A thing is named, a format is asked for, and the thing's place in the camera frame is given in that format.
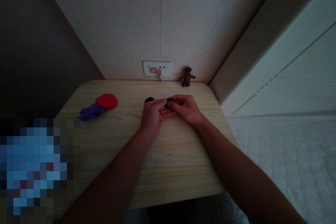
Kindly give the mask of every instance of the purple play dough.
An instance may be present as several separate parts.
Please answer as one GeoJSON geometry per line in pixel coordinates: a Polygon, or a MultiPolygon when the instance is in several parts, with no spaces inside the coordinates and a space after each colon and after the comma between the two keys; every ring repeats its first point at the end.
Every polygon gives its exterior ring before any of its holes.
{"type": "Polygon", "coordinates": [[[80,111],[81,115],[77,118],[79,118],[80,121],[85,121],[88,118],[97,118],[103,112],[105,112],[105,109],[98,106],[97,104],[92,104],[90,107],[83,108],[80,111]]]}

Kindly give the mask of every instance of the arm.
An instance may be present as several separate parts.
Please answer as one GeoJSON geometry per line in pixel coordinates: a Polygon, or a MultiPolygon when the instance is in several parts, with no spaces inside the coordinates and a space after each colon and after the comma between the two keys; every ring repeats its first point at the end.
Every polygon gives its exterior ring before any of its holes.
{"type": "Polygon", "coordinates": [[[200,134],[224,187],[243,212],[259,223],[305,223],[270,178],[199,111],[192,96],[168,106],[200,134]]]}
{"type": "Polygon", "coordinates": [[[145,155],[159,133],[162,120],[175,115],[166,99],[145,103],[141,126],[131,140],[60,219],[60,223],[120,223],[145,155]]]}

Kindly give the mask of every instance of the right hand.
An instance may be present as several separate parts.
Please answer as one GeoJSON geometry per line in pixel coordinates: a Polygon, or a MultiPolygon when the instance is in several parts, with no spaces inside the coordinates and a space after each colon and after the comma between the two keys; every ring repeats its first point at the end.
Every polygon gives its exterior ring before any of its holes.
{"type": "Polygon", "coordinates": [[[183,120],[191,126],[196,127],[205,120],[205,116],[200,112],[193,96],[178,94],[172,96],[176,103],[168,102],[168,107],[179,113],[183,120]]]}

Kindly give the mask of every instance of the hand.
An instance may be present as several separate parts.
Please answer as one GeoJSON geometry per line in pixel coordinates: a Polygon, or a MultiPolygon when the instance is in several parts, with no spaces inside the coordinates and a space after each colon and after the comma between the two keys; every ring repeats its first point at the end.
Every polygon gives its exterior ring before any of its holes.
{"type": "Polygon", "coordinates": [[[205,120],[205,116],[200,112],[197,104],[191,95],[178,94],[172,96],[176,103],[168,102],[168,107],[181,115],[183,120],[191,126],[196,127],[205,120]]]}
{"type": "Polygon", "coordinates": [[[145,103],[139,130],[154,139],[161,128],[164,118],[174,116],[177,112],[165,108],[167,99],[159,99],[145,103]]]}

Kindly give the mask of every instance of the wooden table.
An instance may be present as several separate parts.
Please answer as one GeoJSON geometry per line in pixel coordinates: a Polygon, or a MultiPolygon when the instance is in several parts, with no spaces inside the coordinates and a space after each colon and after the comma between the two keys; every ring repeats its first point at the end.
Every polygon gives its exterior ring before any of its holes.
{"type": "MultiPolygon", "coordinates": [[[[140,126],[146,98],[193,95],[200,111],[237,147],[237,141],[211,89],[202,83],[94,80],[80,86],[57,118],[75,118],[82,108],[105,93],[118,105],[80,123],[80,185],[73,198],[111,162],[140,126]]],[[[130,209],[165,204],[223,192],[208,154],[195,129],[179,116],[163,121],[142,165],[130,209]]]]}

